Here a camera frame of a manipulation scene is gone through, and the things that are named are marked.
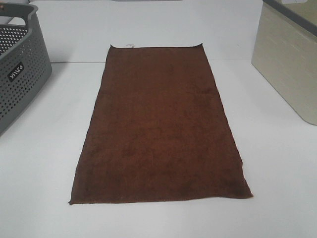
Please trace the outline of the grey perforated plastic basket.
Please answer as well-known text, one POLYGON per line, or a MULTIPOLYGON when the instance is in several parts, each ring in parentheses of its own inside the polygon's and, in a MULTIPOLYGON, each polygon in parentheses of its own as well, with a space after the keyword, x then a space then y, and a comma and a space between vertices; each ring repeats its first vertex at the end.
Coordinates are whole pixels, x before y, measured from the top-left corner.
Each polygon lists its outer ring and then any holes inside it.
POLYGON ((0 14, 24 25, 0 26, 0 131, 29 106, 52 74, 47 47, 31 4, 1 3, 0 14))

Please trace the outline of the beige storage box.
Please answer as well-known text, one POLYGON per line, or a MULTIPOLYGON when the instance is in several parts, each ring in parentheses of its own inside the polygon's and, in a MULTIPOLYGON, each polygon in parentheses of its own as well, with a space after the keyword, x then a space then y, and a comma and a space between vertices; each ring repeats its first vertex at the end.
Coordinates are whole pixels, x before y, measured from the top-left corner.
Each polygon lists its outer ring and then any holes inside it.
POLYGON ((307 123, 317 123, 317 2, 263 1, 252 65, 307 123))

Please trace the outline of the brown towel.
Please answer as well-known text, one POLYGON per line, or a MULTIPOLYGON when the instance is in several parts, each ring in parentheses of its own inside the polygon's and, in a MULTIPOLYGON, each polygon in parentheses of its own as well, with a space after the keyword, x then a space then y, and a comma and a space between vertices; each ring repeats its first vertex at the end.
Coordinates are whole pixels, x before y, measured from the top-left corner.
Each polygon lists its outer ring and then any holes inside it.
POLYGON ((69 203, 252 196, 203 45, 111 46, 69 203))

